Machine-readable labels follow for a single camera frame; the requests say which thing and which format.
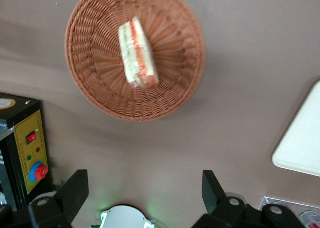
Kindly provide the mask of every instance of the white tray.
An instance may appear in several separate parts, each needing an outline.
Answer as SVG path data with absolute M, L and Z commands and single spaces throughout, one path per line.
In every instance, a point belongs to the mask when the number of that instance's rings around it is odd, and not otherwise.
M 272 161 L 281 168 L 320 176 L 320 81 L 297 113 Z

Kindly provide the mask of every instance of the red switch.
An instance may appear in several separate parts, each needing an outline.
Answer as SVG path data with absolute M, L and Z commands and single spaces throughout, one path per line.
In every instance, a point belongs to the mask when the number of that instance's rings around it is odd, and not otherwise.
M 34 177 L 37 180 L 41 180 L 45 178 L 47 173 L 48 173 L 48 167 L 42 164 L 35 170 Z
M 32 132 L 26 137 L 26 143 L 30 144 L 31 142 L 34 142 L 37 139 L 35 132 Z

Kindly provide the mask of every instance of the plastic-wrapped sandwich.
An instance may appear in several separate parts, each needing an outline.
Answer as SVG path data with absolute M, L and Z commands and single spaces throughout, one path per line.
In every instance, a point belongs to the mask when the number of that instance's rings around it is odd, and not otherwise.
M 138 17 L 119 27 L 119 39 L 125 76 L 131 86 L 152 88 L 158 85 L 152 50 Z

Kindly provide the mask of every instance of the round wicker basket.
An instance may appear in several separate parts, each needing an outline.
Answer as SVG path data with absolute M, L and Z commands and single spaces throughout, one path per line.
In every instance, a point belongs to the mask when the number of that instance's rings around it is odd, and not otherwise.
M 149 39 L 159 85 L 132 88 L 126 80 L 119 26 L 138 16 Z M 69 70 L 84 95 L 107 113 L 147 121 L 180 108 L 205 67 L 200 25 L 183 0 L 80 0 L 66 31 Z

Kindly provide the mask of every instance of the control box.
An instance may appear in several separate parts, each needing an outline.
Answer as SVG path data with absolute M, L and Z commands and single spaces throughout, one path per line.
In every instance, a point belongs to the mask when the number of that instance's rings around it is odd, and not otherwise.
M 0 181 L 14 210 L 52 191 L 39 100 L 0 93 Z

